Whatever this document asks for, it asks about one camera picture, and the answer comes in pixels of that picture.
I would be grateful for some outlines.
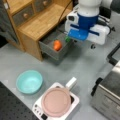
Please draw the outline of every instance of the pan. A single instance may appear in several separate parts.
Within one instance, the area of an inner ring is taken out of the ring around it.
[[[71,107],[70,89],[76,84],[73,77],[63,88],[52,88],[42,97],[42,109],[51,117],[61,117]]]

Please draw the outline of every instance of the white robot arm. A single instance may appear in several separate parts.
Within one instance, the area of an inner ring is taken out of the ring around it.
[[[100,45],[105,44],[110,29],[107,25],[97,24],[101,5],[120,12],[120,0],[79,0],[79,8],[67,16],[65,30],[68,37],[80,41],[89,40]]]

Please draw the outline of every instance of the pan handle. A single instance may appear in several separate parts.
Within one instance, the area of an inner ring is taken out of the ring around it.
[[[67,84],[66,84],[66,88],[71,90],[73,88],[73,86],[77,83],[77,79],[75,77],[73,77]]]

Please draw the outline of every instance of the wooden drawer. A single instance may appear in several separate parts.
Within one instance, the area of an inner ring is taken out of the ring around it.
[[[32,8],[32,5],[29,5],[28,7],[22,9],[20,12],[13,15],[13,20],[16,26],[22,24],[29,18],[31,18],[34,15],[34,11]]]
[[[36,12],[40,12],[52,3],[52,0],[35,0],[34,5]]]

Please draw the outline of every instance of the light blue bowl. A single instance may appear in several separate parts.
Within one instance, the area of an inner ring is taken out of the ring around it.
[[[22,93],[34,94],[40,89],[42,83],[42,75],[35,70],[29,70],[18,76],[16,86]]]

